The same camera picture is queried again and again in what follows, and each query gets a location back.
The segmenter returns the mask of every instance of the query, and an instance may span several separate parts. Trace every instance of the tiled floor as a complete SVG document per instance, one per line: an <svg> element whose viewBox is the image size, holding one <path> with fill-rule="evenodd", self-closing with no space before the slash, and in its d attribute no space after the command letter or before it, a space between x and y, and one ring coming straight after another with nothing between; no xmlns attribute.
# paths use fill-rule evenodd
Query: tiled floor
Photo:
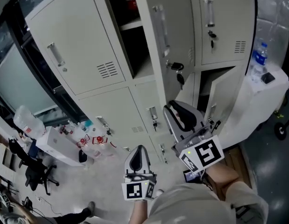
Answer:
<svg viewBox="0 0 289 224"><path fill-rule="evenodd" d="M121 151L117 158L94 163L88 170L58 162L53 177L60 182L60 186L49 184L51 196L45 194L42 185L39 185L35 192L32 192L30 187L25 187L26 167L22 166L18 171L16 187L20 191L21 200L28 196L33 201L33 207L48 217L57 215L42 198L52 204L55 213L62 214L80 212L89 201L95 201L96 214L100 218L89 218L88 222L126 224L133 208L133 202L124 201L121 188L126 156L127 153ZM46 158L44 162L48 163L50 160ZM151 169L158 175L156 189L166 190L176 183L184 182L183 171L186 168L179 160L170 165L152 164Z"/></svg>
<svg viewBox="0 0 289 224"><path fill-rule="evenodd" d="M268 224L289 223L289 127L286 140L274 135L276 122L289 119L289 102L281 109L284 118L275 115L243 142L255 174L258 194L269 204Z"/></svg>

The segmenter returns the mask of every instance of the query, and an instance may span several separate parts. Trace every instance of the office chair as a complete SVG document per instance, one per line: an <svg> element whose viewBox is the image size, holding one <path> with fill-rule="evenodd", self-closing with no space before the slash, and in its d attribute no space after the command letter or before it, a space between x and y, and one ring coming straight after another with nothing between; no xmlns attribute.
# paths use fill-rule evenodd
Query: office chair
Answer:
<svg viewBox="0 0 289 224"><path fill-rule="evenodd" d="M42 159L35 160L31 158L26 152L24 152L24 150L16 140L9 139L9 147L11 152L13 154L16 154L23 161L22 165L26 165L28 167L25 172L25 176L27 178L27 181L25 183L26 187L29 185L31 190L35 191L38 184L44 184L46 194L50 195L47 190L47 182L52 182L56 186L60 185L58 182L48 178L51 170L53 168L56 168L56 165L50 166L49 169L45 172L47 167L42 164Z"/></svg>

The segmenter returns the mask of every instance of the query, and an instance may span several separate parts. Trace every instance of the open locker door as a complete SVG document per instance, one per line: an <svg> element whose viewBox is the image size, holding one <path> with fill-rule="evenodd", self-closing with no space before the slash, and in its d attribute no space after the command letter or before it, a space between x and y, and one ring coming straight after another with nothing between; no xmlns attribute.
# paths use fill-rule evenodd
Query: open locker door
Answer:
<svg viewBox="0 0 289 224"><path fill-rule="evenodd" d="M217 121L221 122L213 134L219 133L228 119L241 87L244 72L243 66L236 66L213 80L205 114L205 120L212 120L215 124Z"/></svg>
<svg viewBox="0 0 289 224"><path fill-rule="evenodd" d="M194 67L191 0L136 0L156 77L161 107L174 100L181 85L166 64L181 63L186 81Z"/></svg>

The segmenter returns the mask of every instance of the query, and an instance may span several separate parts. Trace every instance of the shoe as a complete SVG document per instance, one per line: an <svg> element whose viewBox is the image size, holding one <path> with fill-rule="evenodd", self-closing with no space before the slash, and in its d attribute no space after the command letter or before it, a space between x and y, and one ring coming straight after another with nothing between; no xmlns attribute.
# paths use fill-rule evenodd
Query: shoe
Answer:
<svg viewBox="0 0 289 224"><path fill-rule="evenodd" d="M162 193L164 193L164 191L162 189L158 189L156 191L156 197L159 197Z"/></svg>
<svg viewBox="0 0 289 224"><path fill-rule="evenodd" d="M88 204L88 209L90 210L91 214L89 217L94 217L95 216L95 203L94 202L89 202Z"/></svg>

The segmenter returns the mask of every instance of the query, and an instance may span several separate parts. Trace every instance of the water bottle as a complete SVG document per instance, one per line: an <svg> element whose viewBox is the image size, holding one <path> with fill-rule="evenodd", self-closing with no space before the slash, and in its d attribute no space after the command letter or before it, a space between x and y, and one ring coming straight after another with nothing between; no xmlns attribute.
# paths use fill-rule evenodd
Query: water bottle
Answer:
<svg viewBox="0 0 289 224"><path fill-rule="evenodd" d="M267 72L265 68L266 60L268 58L267 46L266 43L262 42L261 46L258 46L257 50L253 51L251 78L256 83L259 82L261 76Z"/></svg>
<svg viewBox="0 0 289 224"><path fill-rule="evenodd" d="M14 124L28 137L38 139L46 132L43 122L36 118L24 105L20 106L14 115Z"/></svg>

